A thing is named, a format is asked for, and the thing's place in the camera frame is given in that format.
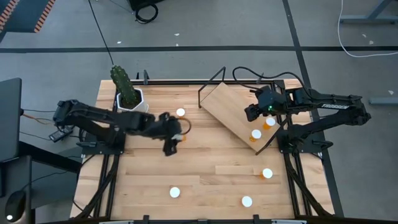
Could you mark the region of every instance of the green cactus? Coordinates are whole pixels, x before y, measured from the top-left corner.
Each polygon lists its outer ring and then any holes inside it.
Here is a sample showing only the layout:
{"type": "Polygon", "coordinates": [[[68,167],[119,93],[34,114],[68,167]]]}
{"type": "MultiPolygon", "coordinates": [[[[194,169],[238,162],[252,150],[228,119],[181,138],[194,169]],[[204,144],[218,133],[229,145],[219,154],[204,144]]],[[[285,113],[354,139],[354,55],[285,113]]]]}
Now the green cactus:
{"type": "Polygon", "coordinates": [[[122,67],[114,65],[111,70],[111,78],[122,96],[122,105],[129,109],[136,107],[141,99],[126,71],[122,67]]]}

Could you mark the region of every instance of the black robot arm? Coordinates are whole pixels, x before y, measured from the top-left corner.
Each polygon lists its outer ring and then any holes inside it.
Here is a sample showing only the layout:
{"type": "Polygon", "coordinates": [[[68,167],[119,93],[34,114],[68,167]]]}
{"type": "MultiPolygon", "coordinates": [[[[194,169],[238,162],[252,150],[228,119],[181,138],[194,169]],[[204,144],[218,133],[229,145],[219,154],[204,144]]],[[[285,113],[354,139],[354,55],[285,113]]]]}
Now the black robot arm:
{"type": "Polygon", "coordinates": [[[254,121],[260,115],[290,115],[317,108],[347,110],[363,106],[360,96],[321,94],[314,89],[296,88],[285,90],[282,94],[272,91],[269,86],[264,86],[260,90],[251,90],[251,92],[255,93],[258,104],[251,104],[245,109],[248,121],[254,121]]]}
{"type": "Polygon", "coordinates": [[[362,125],[371,118],[371,115],[366,112],[360,96],[321,94],[316,90],[306,88],[286,90],[282,94],[272,91],[269,86],[251,91],[256,94],[258,104],[251,104],[245,109],[248,121],[254,121],[260,115],[292,115],[317,108],[338,110],[337,113],[326,116],[319,121],[306,125],[293,124],[287,130],[279,130],[277,133],[278,142],[283,151],[286,152],[292,152],[310,134],[341,124],[362,125]]]}
{"type": "Polygon", "coordinates": [[[177,152],[177,143],[182,138],[178,118],[168,113],[161,114],[159,120],[156,121],[153,114],[138,111],[117,113],[88,106],[77,100],[59,101],[53,120],[57,127],[78,126],[109,147],[118,144],[120,134],[165,140],[166,156],[177,152]],[[102,127],[95,121],[111,124],[113,128],[102,127]]]}

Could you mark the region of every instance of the wooden tabletop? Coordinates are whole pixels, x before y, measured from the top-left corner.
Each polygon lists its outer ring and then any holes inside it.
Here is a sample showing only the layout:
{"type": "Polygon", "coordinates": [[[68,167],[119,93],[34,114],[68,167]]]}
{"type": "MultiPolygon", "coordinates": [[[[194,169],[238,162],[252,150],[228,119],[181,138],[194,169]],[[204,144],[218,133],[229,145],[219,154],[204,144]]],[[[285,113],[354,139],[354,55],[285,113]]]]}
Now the wooden tabletop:
{"type": "MultiPolygon", "coordinates": [[[[300,86],[297,80],[285,80],[286,89],[300,86]]],[[[247,88],[229,85],[256,103],[247,88]]],[[[245,142],[235,136],[205,109],[198,108],[198,89],[201,85],[136,86],[144,92],[149,112],[156,116],[168,111],[175,115],[184,108],[185,117],[192,122],[187,140],[178,144],[178,153],[165,157],[163,142],[139,136],[128,136],[126,150],[119,162],[112,220],[142,220],[149,215],[153,220],[186,219],[252,219],[293,218],[287,174],[283,155],[277,142],[258,156],[245,142]],[[270,168],[271,179],[261,178],[263,169],[270,168]],[[178,198],[169,195],[171,187],[178,187],[178,198]],[[243,196],[250,196],[253,205],[244,208],[243,196]]],[[[202,91],[206,96],[216,85],[202,91]]],[[[103,80],[96,106],[112,109],[115,86],[103,80]]],[[[309,113],[293,116],[293,122],[311,122],[309,113]]],[[[301,154],[308,189],[323,207],[333,213],[330,194],[321,160],[311,154],[301,154]]],[[[98,188],[103,156],[97,155],[80,171],[75,202],[84,207],[98,188]]],[[[301,193],[296,187],[300,211],[303,213],[301,193]]],[[[103,197],[104,215],[108,193],[103,197]]],[[[71,217],[80,211],[73,206],[71,217]]]]}

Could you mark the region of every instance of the floor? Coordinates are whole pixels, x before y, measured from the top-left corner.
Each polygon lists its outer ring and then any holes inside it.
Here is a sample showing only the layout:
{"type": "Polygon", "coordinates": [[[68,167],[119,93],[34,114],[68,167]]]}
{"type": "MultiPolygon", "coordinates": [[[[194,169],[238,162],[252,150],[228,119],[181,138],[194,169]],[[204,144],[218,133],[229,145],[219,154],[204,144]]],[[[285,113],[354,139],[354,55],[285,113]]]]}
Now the floor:
{"type": "MultiPolygon", "coordinates": [[[[113,1],[128,9],[126,0],[113,1]]],[[[346,0],[343,14],[365,14],[376,3],[377,0],[346,0]]],[[[132,77],[145,69],[152,79],[210,78],[223,66],[230,74],[232,68],[240,65],[265,75],[303,71],[294,51],[247,50],[253,45],[293,46],[284,5],[279,0],[166,0],[157,4],[159,16],[147,25],[134,22],[130,12],[109,0],[92,1],[92,4],[110,47],[159,47],[158,52],[143,48],[111,53],[115,64],[124,67],[132,77]],[[242,48],[207,51],[162,48],[225,45],[242,48]]],[[[340,1],[289,0],[289,5],[301,46],[339,46],[336,26],[340,1]]],[[[393,2],[384,13],[397,11],[398,2],[393,2]]],[[[143,9],[141,13],[142,17],[150,17],[153,12],[143,9]]],[[[391,24],[343,24],[341,29],[342,41],[348,46],[397,46],[397,35],[398,25],[391,24]]],[[[5,35],[0,52],[13,48],[26,52],[41,49],[41,53],[0,53],[3,70],[0,80],[22,78],[25,109],[54,110],[59,100],[66,99],[93,105],[100,80],[109,79],[111,68],[109,55],[98,52],[103,47],[88,1],[57,0],[38,34],[5,35]],[[70,48],[90,49],[68,53],[70,48]]],[[[398,220],[394,209],[398,203],[395,191],[398,165],[394,162],[398,158],[394,142],[398,108],[368,104],[369,97],[398,94],[398,55],[353,58],[342,51],[303,51],[303,59],[313,88],[322,93],[363,96],[372,115],[364,126],[340,126],[325,131],[326,139],[334,142],[330,157],[345,216],[398,220]]],[[[239,76],[251,77],[244,72],[239,76]]],[[[321,115],[326,113],[330,111],[320,111],[321,115]]],[[[50,114],[31,115],[50,117],[50,114]]],[[[46,137],[55,130],[22,118],[21,131],[46,137]]],[[[23,134],[21,139],[57,153],[76,142],[68,139],[54,144],[23,134]]],[[[44,206],[38,210],[38,222],[65,220],[71,206],[70,199],[44,206]]]]}

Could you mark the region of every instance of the computer mouse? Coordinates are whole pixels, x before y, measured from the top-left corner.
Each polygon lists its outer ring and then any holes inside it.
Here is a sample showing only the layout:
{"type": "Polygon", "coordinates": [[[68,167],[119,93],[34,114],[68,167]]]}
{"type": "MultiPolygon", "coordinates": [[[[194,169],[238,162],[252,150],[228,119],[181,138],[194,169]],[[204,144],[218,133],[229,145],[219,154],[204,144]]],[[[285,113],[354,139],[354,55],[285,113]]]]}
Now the computer mouse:
{"type": "Polygon", "coordinates": [[[25,210],[26,194],[23,190],[18,190],[10,195],[6,203],[6,220],[8,222],[18,221],[25,210]]]}

